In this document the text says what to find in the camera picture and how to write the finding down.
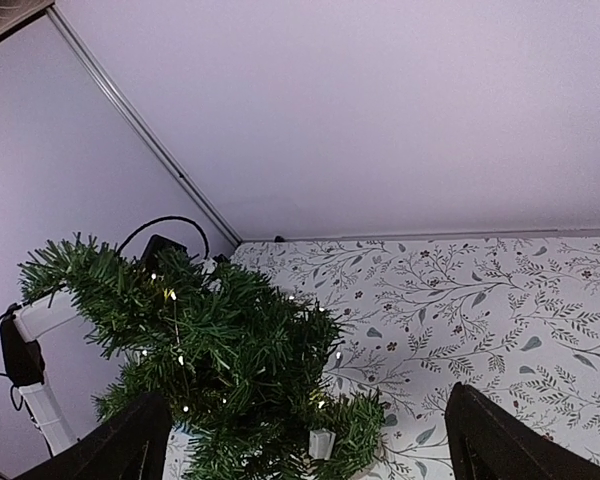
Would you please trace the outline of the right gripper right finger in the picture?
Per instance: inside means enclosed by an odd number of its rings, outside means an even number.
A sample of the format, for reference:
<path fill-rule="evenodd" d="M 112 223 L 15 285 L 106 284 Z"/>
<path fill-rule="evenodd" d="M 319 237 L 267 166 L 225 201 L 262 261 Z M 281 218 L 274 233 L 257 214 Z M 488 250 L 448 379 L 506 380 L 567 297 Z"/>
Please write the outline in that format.
<path fill-rule="evenodd" d="M 470 385 L 453 386 L 444 418 L 456 479 L 600 479 L 600 466 L 535 433 Z"/>

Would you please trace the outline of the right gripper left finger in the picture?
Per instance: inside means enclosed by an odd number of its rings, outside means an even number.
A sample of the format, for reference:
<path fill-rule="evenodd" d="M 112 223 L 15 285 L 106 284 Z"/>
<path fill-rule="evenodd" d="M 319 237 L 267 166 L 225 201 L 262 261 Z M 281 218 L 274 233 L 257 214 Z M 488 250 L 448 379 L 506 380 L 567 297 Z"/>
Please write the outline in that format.
<path fill-rule="evenodd" d="M 167 401 L 144 393 L 76 445 L 19 477 L 25 480 L 160 479 L 172 427 Z"/>

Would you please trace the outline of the small green christmas tree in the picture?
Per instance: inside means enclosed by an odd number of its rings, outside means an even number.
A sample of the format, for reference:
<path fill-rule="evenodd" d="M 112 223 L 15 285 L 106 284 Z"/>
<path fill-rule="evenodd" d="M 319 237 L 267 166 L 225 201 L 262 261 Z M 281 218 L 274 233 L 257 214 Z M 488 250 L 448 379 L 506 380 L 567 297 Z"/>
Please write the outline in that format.
<path fill-rule="evenodd" d="M 173 249 L 150 269 L 79 238 L 35 250 L 21 290 L 27 301 L 67 291 L 103 356 L 129 355 L 98 415 L 162 395 L 193 434 L 190 479 L 348 479 L 375 460 L 379 393 L 334 395 L 323 375 L 343 324 L 260 272 Z"/>

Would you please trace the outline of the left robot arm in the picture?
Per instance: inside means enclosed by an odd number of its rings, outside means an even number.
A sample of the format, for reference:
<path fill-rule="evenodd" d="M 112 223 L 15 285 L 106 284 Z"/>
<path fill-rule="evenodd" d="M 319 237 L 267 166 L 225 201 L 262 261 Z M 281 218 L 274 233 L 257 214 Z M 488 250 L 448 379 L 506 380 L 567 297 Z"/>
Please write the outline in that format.
<path fill-rule="evenodd" d="M 121 248 L 94 236 L 49 241 L 22 263 L 22 303 L 0 319 L 5 375 L 24 398 L 52 455 L 78 442 L 53 394 L 40 339 L 81 318 L 86 339 L 105 359 L 124 355 L 117 380 L 96 398 L 107 421 L 145 393 L 162 396 L 173 424 L 193 426 L 204 404 L 197 389 L 214 372 L 207 352 L 214 334 L 209 319 L 219 304 L 214 284 L 224 280 L 222 257 L 197 258 L 159 235 L 143 255 L 127 258 Z"/>

